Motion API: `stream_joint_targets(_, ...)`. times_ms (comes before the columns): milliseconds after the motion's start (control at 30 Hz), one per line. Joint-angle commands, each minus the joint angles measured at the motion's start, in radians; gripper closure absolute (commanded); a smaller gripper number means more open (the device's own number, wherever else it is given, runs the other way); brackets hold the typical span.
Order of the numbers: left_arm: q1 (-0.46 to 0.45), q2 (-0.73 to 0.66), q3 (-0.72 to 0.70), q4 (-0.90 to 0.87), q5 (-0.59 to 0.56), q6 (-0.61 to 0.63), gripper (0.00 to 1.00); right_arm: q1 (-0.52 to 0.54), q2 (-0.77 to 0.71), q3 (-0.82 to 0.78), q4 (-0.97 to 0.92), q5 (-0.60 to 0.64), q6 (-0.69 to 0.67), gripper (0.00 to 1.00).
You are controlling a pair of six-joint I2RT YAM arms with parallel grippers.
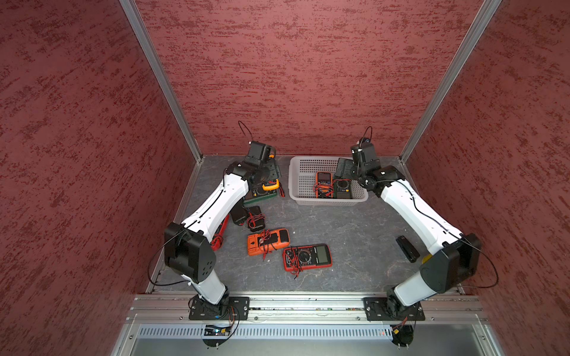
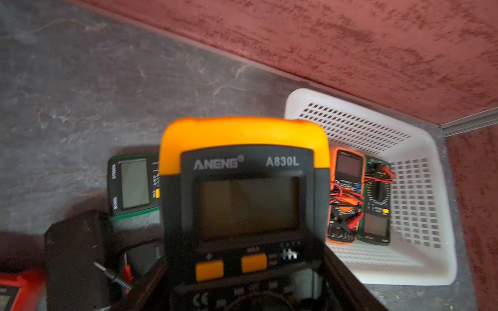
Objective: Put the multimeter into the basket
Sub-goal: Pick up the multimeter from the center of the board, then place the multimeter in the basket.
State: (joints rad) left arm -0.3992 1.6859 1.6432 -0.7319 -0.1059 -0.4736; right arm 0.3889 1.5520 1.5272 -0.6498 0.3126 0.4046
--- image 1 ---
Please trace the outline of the red multimeter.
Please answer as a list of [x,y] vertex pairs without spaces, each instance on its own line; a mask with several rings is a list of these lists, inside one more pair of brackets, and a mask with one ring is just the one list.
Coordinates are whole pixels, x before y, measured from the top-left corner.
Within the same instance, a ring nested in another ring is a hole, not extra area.
[[282,258],[284,270],[295,276],[302,271],[329,268],[333,264],[326,244],[290,246],[283,250]]

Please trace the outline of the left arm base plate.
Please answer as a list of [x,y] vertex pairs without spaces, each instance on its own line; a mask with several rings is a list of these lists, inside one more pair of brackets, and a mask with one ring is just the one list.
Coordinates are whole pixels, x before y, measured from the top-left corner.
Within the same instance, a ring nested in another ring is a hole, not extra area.
[[190,320],[226,320],[248,319],[250,298],[229,296],[222,298],[217,305],[211,304],[199,296],[189,301]]

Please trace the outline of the yellow multimeter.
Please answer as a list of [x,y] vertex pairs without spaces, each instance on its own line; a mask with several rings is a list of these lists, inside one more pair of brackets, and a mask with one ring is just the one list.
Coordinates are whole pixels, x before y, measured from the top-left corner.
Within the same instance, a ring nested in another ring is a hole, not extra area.
[[279,179],[270,180],[262,184],[262,189],[264,191],[274,191],[274,190],[279,190],[279,188],[280,188]]

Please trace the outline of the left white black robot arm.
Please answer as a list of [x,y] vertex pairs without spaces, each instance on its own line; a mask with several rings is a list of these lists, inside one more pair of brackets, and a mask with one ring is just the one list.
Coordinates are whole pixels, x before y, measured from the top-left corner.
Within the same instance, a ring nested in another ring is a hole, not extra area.
[[223,220],[240,205],[251,188],[276,182],[281,172],[274,154],[266,159],[247,157],[234,162],[206,201],[183,222],[172,222],[165,230],[164,262],[194,287],[198,296],[211,305],[222,304],[227,287],[215,272],[216,256],[211,242]]

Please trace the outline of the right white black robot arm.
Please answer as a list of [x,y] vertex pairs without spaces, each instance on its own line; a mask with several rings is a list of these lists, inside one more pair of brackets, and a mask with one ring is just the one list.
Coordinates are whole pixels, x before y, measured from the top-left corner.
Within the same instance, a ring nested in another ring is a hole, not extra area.
[[477,270],[481,242],[474,234],[463,234],[443,219],[413,189],[393,166],[381,167],[341,158],[336,172],[373,192],[396,210],[417,233],[430,254],[417,273],[387,291],[386,310],[397,317],[437,294],[471,278]]

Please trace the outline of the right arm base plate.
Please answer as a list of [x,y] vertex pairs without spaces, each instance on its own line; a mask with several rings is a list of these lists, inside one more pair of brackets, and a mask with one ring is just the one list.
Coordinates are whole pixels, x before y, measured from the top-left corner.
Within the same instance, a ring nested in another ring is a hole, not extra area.
[[420,302],[404,306],[394,297],[363,298],[362,302],[368,321],[425,321]]

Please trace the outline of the orange Victor multimeter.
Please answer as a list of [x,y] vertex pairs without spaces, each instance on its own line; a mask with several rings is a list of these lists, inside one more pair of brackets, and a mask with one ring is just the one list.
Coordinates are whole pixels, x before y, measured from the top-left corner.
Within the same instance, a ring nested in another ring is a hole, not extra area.
[[313,187],[316,198],[329,199],[334,196],[334,187],[330,172],[319,171],[316,173],[316,184]]

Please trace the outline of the red clamp meter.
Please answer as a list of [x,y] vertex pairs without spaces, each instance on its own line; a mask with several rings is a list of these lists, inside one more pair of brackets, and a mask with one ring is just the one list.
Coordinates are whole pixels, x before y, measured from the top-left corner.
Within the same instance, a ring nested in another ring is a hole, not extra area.
[[215,234],[212,237],[212,241],[211,241],[210,245],[211,245],[212,250],[214,252],[218,251],[222,247],[222,245],[224,244],[224,232],[227,229],[229,219],[230,219],[230,215],[228,214],[224,218],[222,223],[218,226]]

